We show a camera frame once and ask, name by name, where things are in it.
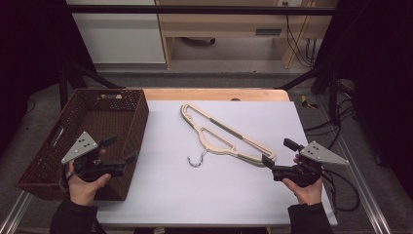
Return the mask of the brown woven basket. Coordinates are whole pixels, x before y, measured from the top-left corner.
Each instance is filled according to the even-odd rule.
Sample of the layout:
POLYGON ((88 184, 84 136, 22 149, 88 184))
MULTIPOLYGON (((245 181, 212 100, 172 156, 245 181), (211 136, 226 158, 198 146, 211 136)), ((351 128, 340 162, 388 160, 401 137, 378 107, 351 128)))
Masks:
MULTIPOLYGON (((43 200, 62 199, 65 169, 61 159, 82 132, 89 133, 96 142, 117 136, 115 143, 100 150, 100 158, 106 163, 125 161, 134 151, 139 154, 148 115, 148 104, 141 90, 76 90, 17 187, 43 200)), ((125 200, 136 161, 126 165, 123 176, 111 176, 95 198, 100 201, 125 200)))

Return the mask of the yellow and black clamp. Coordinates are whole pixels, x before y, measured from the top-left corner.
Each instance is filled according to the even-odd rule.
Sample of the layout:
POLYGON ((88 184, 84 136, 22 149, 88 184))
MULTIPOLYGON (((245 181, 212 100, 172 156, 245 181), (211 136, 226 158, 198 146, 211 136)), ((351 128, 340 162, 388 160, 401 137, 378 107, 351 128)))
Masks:
POLYGON ((319 106, 317 104, 309 103, 306 96, 301 96, 301 104, 304 107, 309 107, 309 108, 313 108, 313 109, 318 109, 319 108, 319 106))

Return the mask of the light wooden desk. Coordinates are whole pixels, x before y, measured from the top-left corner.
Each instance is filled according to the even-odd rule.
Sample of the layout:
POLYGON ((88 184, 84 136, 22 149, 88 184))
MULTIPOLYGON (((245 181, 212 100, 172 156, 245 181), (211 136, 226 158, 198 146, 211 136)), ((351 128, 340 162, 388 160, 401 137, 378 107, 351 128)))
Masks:
MULTIPOLYGON (((338 0, 155 0, 158 6, 242 6, 334 8, 338 0)), ((320 41, 330 16, 194 15, 160 14, 163 36, 269 37, 274 40, 282 65, 288 69, 297 59, 298 46, 307 39, 320 41)))

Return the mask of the black frame strut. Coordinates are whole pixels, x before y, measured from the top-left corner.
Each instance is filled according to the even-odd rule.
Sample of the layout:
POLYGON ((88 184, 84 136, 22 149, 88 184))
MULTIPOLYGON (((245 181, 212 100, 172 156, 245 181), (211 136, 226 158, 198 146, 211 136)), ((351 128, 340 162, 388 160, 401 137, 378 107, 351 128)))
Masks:
POLYGON ((67 63, 62 67, 60 73, 58 74, 58 87, 61 109, 64 108, 69 100, 68 86, 71 86, 74 90, 88 88, 88 85, 84 80, 85 77, 93 79, 94 81, 108 89, 121 89, 121 86, 118 86, 104 79, 95 71, 92 71, 85 66, 82 66, 78 63, 67 63))
POLYGON ((337 112, 337 93, 338 93, 338 74, 336 65, 323 62, 322 64, 314 67, 310 71, 300 75, 298 78, 281 85, 278 90, 288 91, 295 86, 315 78, 314 84, 311 87, 311 91, 314 95, 321 95, 326 89, 328 91, 328 117, 334 125, 339 123, 339 117, 337 112))

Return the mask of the person's left hand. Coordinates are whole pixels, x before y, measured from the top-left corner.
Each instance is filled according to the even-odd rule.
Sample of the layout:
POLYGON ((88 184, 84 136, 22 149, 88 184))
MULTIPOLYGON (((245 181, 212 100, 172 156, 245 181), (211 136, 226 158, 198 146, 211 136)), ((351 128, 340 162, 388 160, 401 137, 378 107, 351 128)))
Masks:
POLYGON ((110 174, 105 174, 93 182, 83 181, 75 173, 72 162, 69 163, 68 171, 72 173, 68 179, 70 201, 80 206, 90 207, 94 203, 96 192, 111 178, 110 174))

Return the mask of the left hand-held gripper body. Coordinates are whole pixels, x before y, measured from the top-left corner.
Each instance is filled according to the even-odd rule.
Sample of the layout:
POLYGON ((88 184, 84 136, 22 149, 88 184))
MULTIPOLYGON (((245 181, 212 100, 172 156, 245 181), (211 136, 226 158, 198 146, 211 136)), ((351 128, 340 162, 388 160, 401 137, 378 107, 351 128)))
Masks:
POLYGON ((61 159, 61 164, 65 166, 72 162, 75 173, 86 182, 95 181, 105 174, 123 176, 127 165, 125 161, 104 162, 100 158, 98 144, 89 133, 82 132, 61 159))

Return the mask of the person's right hand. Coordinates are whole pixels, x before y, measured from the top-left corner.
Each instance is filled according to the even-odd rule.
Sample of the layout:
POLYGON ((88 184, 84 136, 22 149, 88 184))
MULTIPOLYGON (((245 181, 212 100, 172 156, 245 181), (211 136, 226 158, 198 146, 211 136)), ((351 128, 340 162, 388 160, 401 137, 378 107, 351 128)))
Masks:
POLYGON ((296 196, 299 204, 312 206, 321 202, 323 187, 321 178, 307 187, 300 187, 289 178, 284 178, 282 183, 296 196))

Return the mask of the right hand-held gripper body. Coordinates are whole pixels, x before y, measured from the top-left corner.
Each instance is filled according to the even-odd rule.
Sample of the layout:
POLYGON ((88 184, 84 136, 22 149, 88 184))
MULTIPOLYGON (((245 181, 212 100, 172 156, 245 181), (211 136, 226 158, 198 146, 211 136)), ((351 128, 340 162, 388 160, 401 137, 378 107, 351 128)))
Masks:
POLYGON ((272 168, 274 181, 289 178, 300 187, 314 184, 322 175, 322 164, 335 164, 348 166, 350 162, 336 153, 330 151, 319 143, 312 141, 307 146, 302 146, 298 152, 299 163, 294 166, 277 166, 272 168))

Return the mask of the white cabinet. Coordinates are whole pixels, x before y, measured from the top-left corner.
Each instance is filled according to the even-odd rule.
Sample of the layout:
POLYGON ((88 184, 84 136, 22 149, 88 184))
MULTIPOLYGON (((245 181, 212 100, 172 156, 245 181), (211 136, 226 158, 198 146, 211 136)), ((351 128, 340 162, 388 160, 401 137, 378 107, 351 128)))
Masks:
POLYGON ((94 63, 165 63, 156 14, 73 14, 94 63))

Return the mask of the white table sheet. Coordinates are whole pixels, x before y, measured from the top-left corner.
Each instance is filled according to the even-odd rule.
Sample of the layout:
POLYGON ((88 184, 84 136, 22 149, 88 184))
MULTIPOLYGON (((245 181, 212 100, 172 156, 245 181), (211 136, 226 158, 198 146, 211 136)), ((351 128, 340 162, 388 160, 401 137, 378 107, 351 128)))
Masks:
MULTIPOLYGON (((295 196, 257 167, 204 151, 181 117, 182 101, 152 100, 127 199, 102 202, 98 220, 116 226, 276 226, 289 223, 295 196)), ((291 101, 198 101, 212 119, 275 151, 291 165, 290 138, 307 139, 291 101)))

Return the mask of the black horizontal frame bar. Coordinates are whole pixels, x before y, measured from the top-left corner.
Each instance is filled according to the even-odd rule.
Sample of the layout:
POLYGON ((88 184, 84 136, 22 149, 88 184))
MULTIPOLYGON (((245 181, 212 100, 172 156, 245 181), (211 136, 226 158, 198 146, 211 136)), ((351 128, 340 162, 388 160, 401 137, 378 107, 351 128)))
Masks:
POLYGON ((70 13, 85 14, 200 14, 333 16, 334 8, 237 7, 237 6, 148 6, 148 5, 67 5, 70 13))

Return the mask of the aluminium rail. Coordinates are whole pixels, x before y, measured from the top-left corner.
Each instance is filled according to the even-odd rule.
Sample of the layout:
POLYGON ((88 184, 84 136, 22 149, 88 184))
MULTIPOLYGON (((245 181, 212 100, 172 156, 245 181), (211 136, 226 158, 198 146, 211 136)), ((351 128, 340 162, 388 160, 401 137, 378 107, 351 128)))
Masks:
POLYGON ((27 211, 33 196, 25 191, 21 191, 13 207, 0 223, 0 234, 15 234, 16 230, 27 211))
MULTIPOLYGON (((323 116, 327 121, 331 121, 328 117, 328 100, 323 96, 316 96, 316 100, 323 116)), ((358 191, 360 204, 362 205, 367 218, 372 225, 374 233, 393 234, 367 180, 363 176, 360 167, 357 165, 354 155, 351 153, 349 145, 345 142, 345 139, 342 136, 344 127, 343 122, 354 115, 354 109, 346 100, 343 103, 337 104, 337 112, 339 123, 336 127, 330 127, 330 130, 332 131, 332 143, 329 143, 328 146, 350 162, 350 165, 347 167, 347 173, 351 182, 358 191)))

